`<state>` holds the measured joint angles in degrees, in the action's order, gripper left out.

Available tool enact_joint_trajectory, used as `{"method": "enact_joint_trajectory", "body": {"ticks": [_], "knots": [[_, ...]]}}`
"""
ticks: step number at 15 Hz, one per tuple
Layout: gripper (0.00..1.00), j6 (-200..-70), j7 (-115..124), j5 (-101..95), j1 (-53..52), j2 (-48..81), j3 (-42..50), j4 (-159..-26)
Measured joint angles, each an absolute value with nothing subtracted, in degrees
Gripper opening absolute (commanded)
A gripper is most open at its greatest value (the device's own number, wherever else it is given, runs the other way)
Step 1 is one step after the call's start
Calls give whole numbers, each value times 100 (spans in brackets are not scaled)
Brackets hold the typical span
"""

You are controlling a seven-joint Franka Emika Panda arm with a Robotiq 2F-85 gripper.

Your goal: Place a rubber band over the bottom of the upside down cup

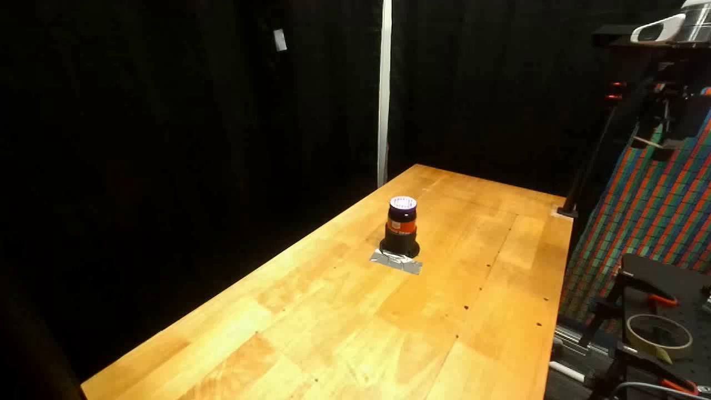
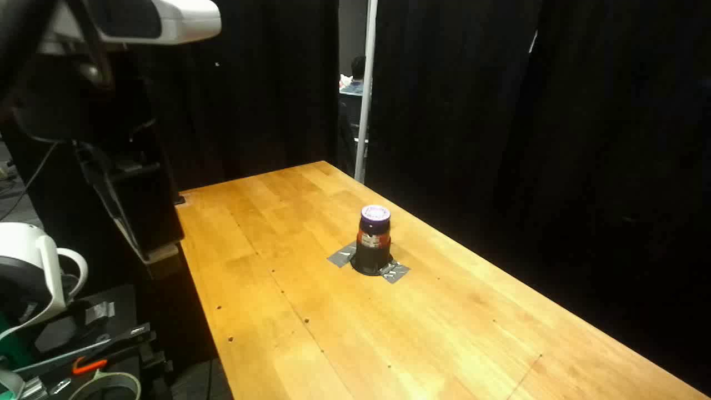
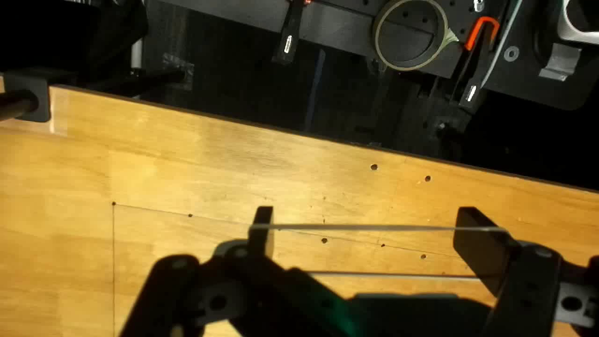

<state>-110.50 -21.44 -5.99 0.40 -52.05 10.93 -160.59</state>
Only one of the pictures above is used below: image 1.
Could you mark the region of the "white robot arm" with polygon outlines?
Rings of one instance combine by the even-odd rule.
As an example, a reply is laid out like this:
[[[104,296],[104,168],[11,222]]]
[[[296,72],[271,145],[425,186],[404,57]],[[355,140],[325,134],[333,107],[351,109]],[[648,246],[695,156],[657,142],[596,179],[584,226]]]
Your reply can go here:
[[[637,44],[699,44],[711,40],[711,0],[685,0],[681,6],[660,19],[639,25],[629,36]]]

